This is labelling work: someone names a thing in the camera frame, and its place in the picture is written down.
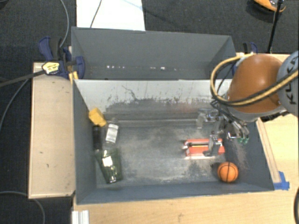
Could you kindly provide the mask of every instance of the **red object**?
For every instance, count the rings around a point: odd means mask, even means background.
[[[185,146],[187,146],[186,150],[186,156],[202,156],[204,151],[209,150],[209,139],[188,139],[184,143]],[[222,139],[218,139],[218,142],[221,143],[218,155],[224,154],[225,149],[222,145]]]

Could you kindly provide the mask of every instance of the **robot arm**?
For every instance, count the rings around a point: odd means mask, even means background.
[[[217,94],[214,82],[216,72],[227,62],[212,72],[211,92],[220,112],[229,114],[231,121],[241,122],[284,111],[298,116],[298,51],[283,63],[266,54],[246,56],[224,97]]]

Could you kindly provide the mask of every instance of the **glass bottle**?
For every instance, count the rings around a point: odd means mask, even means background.
[[[106,183],[122,179],[120,151],[116,145],[118,137],[119,125],[116,119],[112,119],[103,128],[93,128],[94,154]]]

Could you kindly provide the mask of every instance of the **orange ball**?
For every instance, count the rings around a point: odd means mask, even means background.
[[[223,162],[217,169],[218,177],[223,182],[233,182],[239,175],[238,167],[232,162]]]

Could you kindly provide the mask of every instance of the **black pole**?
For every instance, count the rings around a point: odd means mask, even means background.
[[[271,36],[270,36],[270,41],[269,41],[267,53],[271,53],[273,37],[274,37],[276,24],[277,24],[277,21],[278,21],[278,16],[279,16],[279,13],[280,13],[280,7],[281,7],[282,3],[283,3],[283,0],[278,0],[277,1],[277,10],[276,10],[275,15],[274,15],[273,27],[272,27],[272,32],[271,32]]]

